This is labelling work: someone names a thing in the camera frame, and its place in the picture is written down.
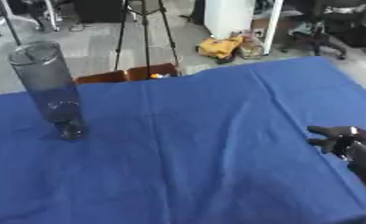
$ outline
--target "floor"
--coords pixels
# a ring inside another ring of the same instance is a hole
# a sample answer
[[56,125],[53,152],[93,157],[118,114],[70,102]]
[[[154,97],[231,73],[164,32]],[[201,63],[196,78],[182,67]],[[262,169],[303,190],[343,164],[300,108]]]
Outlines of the floor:
[[[192,1],[165,0],[165,6],[168,10],[167,17],[178,46],[180,70],[183,74],[195,74],[200,70],[216,67],[213,60],[201,57],[194,51],[194,47],[202,39],[208,37],[208,32],[204,28],[186,23],[185,20],[178,17],[180,14],[187,14],[191,11]],[[15,27],[23,42],[44,39],[60,43],[73,77],[110,71],[114,66],[120,25],[91,24],[84,27],[83,31],[79,31],[80,27],[75,27],[76,31],[69,31],[69,28],[74,25],[74,19],[65,16],[65,14],[63,16],[64,22],[60,24],[60,31],[52,31],[51,28],[47,27],[46,31],[38,32],[30,24],[17,22]],[[172,61],[171,51],[168,48],[168,41],[163,30],[161,16],[159,14],[152,15],[150,17],[150,39],[151,62],[153,64]],[[15,48],[13,39],[5,26],[1,32],[4,35],[0,38],[0,94],[22,91],[24,88],[7,62],[8,53]],[[119,69],[144,65],[144,47],[139,44],[143,42],[140,23],[135,23],[130,19],[127,24]],[[310,55],[310,52],[306,49],[292,50],[287,54],[281,53],[275,45],[271,54],[261,60],[237,59],[231,64],[281,60],[307,55]],[[361,49],[348,49],[348,59],[344,61],[337,60],[330,52],[328,55],[325,52],[324,55],[366,88],[366,54]]]

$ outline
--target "robotic arm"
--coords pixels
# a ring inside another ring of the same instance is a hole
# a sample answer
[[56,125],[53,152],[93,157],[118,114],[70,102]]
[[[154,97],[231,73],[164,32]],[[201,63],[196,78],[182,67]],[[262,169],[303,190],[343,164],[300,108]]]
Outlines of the robotic arm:
[[354,126],[308,126],[307,129],[325,137],[307,139],[311,145],[321,147],[323,154],[333,153],[348,161],[348,168],[366,185],[366,130]]

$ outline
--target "tripod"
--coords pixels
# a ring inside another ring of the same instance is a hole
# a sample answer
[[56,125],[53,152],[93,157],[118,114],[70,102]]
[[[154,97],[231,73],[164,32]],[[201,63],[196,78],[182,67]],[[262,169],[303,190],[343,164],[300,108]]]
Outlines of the tripod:
[[129,1],[130,0],[124,0],[124,6],[122,8],[123,21],[122,21],[122,26],[121,26],[121,29],[120,29],[119,43],[118,43],[117,49],[116,49],[115,70],[117,70],[117,67],[119,65],[120,54],[121,54],[121,51],[122,51],[124,28],[125,28],[125,24],[126,24],[126,21],[127,21],[127,14],[128,14],[129,11],[142,16],[142,26],[144,27],[144,47],[145,47],[147,74],[149,76],[151,75],[151,59],[150,59],[150,54],[149,54],[149,36],[148,36],[149,21],[148,21],[147,16],[149,16],[150,14],[152,14],[154,12],[157,12],[157,11],[160,11],[162,16],[163,16],[163,21],[164,21],[164,25],[165,25],[165,29],[166,29],[166,34],[168,35],[168,39],[169,39],[170,46],[171,46],[171,49],[172,49],[172,54],[173,54],[173,57],[174,57],[174,60],[175,60],[175,66],[179,67],[178,55],[176,53],[176,44],[175,44],[175,42],[173,41],[173,38],[172,38],[171,29],[169,27],[168,20],[166,18],[166,14],[165,14],[166,9],[165,9],[165,6],[163,4],[163,1],[158,0],[159,9],[153,10],[153,11],[150,11],[150,12],[148,12],[147,9],[146,9],[146,1],[147,0],[140,0],[141,6],[142,6],[141,12],[136,12],[134,10],[131,10],[130,6],[129,6]]

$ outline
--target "transparent cup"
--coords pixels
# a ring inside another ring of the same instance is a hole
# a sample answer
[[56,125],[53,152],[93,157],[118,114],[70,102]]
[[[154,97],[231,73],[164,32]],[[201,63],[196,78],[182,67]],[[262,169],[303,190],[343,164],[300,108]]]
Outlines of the transparent cup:
[[22,45],[9,62],[40,114],[71,140],[86,132],[80,96],[57,43],[39,41]]

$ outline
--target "black chair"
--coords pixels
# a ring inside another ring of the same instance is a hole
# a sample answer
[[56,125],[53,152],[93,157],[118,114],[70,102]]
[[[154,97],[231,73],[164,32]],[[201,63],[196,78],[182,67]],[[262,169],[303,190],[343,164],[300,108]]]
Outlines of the black chair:
[[320,48],[326,46],[340,52],[340,60],[346,58],[347,50],[330,42],[329,35],[325,32],[325,23],[361,23],[366,18],[366,0],[287,0],[286,3],[304,14],[303,20],[310,32],[290,33],[292,38],[281,48],[282,52],[286,53],[289,48],[304,42],[313,48],[316,56],[320,55]]

